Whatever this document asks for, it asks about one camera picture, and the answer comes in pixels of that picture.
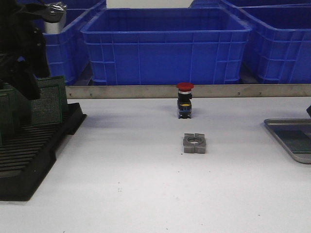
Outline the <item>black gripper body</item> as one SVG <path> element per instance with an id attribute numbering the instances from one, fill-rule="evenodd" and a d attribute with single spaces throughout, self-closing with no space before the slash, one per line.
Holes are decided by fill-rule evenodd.
<path id="1" fill-rule="evenodd" d="M 0 78 L 33 80 L 50 75 L 46 40 L 34 20 L 50 22 L 48 6 L 41 3 L 0 5 Z"/>

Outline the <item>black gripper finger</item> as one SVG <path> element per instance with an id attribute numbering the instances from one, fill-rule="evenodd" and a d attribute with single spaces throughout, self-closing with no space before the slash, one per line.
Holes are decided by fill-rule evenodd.
<path id="1" fill-rule="evenodd" d="M 311 105 L 306 109 L 306 112 L 311 117 Z"/>
<path id="2" fill-rule="evenodd" d="M 7 83 L 28 100 L 40 98 L 40 90 L 34 77 L 32 66 L 26 61 L 17 61 L 9 68 Z"/>
<path id="3" fill-rule="evenodd" d="M 0 79 L 0 89 L 4 89 L 4 81 Z"/>

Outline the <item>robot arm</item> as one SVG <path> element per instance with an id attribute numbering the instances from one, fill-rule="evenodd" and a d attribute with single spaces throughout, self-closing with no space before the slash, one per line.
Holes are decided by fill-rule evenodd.
<path id="1" fill-rule="evenodd" d="M 46 40 L 34 20 L 58 23 L 64 11 L 53 10 L 43 1 L 18 4 L 0 2 L 0 79 L 28 100 L 40 98 L 37 78 L 50 75 Z"/>

